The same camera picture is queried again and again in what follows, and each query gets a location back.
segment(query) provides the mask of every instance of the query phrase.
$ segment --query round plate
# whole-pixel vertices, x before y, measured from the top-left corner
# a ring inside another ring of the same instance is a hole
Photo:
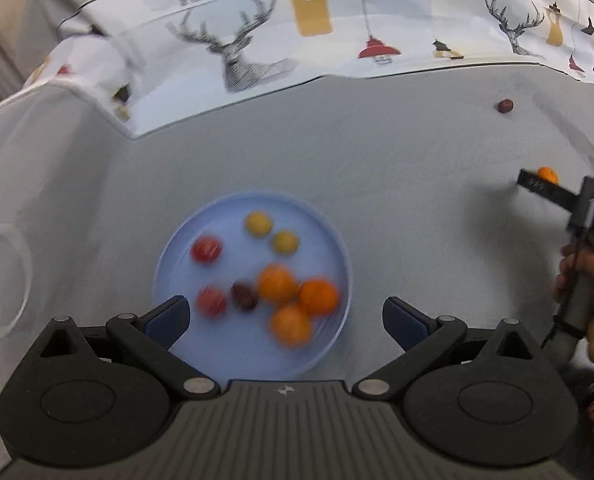
[[[266,238],[252,237],[244,227],[251,211],[262,210],[274,222]],[[273,251],[275,231],[290,229],[301,238],[292,256]],[[219,259],[197,264],[189,251],[200,235],[214,235],[223,242]],[[273,308],[261,302],[253,312],[241,312],[230,298],[232,283],[255,283],[268,264],[289,267],[298,281],[325,276],[341,294],[336,311],[314,318],[310,343],[288,349],[268,330]],[[206,285],[216,285],[229,298],[228,311],[207,319],[195,310],[195,298]],[[188,218],[168,241],[159,258],[152,286],[152,302],[161,304],[180,294],[190,304],[190,326],[170,351],[197,370],[225,383],[231,379],[289,380],[312,368],[331,348],[346,321],[352,294],[350,259],[336,229],[308,203],[276,192],[251,191],[223,197]]]

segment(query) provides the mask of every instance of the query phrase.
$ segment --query ribbed gray surface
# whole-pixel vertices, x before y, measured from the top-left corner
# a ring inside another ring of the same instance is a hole
[[[219,399],[187,402],[157,442],[123,462],[82,471],[16,462],[0,479],[573,479],[555,463],[513,471],[459,465],[414,441],[389,405],[357,400],[341,383],[288,383],[289,394],[284,386],[235,382]]]

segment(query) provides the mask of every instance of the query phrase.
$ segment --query orange fruit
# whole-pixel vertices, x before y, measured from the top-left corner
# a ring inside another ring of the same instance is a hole
[[[288,347],[302,346],[312,339],[311,318],[296,303],[278,308],[269,327],[277,341]]]
[[[545,166],[539,168],[539,170],[537,170],[537,176],[541,176],[543,180],[547,180],[552,184],[559,184],[557,173],[555,173],[555,170],[553,170],[552,168],[547,168]]]
[[[312,278],[299,289],[299,303],[311,316],[329,316],[339,304],[339,293],[328,280]]]
[[[260,298],[272,303],[288,303],[299,291],[299,285],[289,269],[280,264],[270,264],[257,278]]]

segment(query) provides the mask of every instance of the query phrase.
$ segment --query silver screw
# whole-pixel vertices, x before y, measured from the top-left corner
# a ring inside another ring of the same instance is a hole
[[[359,383],[357,388],[363,394],[376,397],[387,393],[391,386],[381,379],[365,379]]]
[[[208,377],[193,377],[184,381],[184,389],[189,394],[207,394],[212,392],[215,383]]]

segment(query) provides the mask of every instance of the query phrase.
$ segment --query deer head illustration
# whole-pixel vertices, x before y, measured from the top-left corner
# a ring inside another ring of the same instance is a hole
[[[205,22],[202,22],[199,31],[190,30],[188,19],[192,9],[188,10],[184,15],[179,30],[171,23],[167,23],[168,30],[175,37],[186,43],[206,44],[208,45],[208,52],[221,56],[224,81],[227,90],[230,92],[245,90],[258,83],[284,76],[295,67],[295,63],[286,59],[271,64],[246,61],[241,51],[252,41],[251,32],[269,20],[277,3],[277,0],[270,0],[270,4],[267,6],[261,0],[251,1],[257,7],[255,15],[250,19],[245,11],[240,12],[243,25],[235,31],[235,39],[231,43],[224,43],[218,36],[209,34]]]
[[[488,7],[488,12],[499,22],[500,30],[508,36],[508,40],[510,40],[510,45],[512,45],[512,51],[515,54],[519,54],[520,56],[535,56],[535,57],[542,57],[538,54],[533,54],[530,51],[526,50],[522,46],[519,45],[518,39],[519,37],[525,32],[527,28],[539,27],[545,18],[544,15],[539,13],[537,6],[533,3],[532,6],[535,8],[535,12],[537,12],[537,16],[534,20],[530,20],[530,13],[526,17],[526,21],[520,23],[515,28],[508,28],[508,18],[506,18],[506,8],[504,7],[501,12],[497,10],[494,6],[497,0],[492,0],[490,3],[486,0],[486,6]]]

